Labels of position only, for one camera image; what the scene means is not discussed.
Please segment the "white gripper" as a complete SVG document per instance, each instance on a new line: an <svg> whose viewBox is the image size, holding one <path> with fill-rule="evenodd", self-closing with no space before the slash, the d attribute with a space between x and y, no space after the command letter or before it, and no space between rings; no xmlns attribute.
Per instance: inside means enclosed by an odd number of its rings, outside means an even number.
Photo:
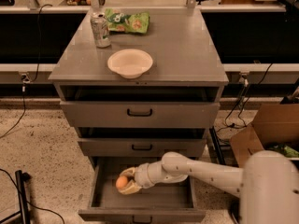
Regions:
<svg viewBox="0 0 299 224"><path fill-rule="evenodd" d="M134 180L128 181L128 184L123 189L118 189L119 193L123 195L129 195L137 193L142 189L148 189L154 186L154 183L150 180L148 163L139 165L138 167L130 167L120 173L120 176L135 177Z"/></svg>

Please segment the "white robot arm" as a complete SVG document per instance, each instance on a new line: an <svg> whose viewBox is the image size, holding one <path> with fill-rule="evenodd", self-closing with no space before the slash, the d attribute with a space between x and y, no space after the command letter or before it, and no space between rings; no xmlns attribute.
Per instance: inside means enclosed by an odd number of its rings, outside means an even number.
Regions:
<svg viewBox="0 0 299 224"><path fill-rule="evenodd" d="M275 151L254 153L242 168L167 152L160 161L122 171L116 188L128 195L187 177L239 198L239 224L299 224L299 173L289 159Z"/></svg>

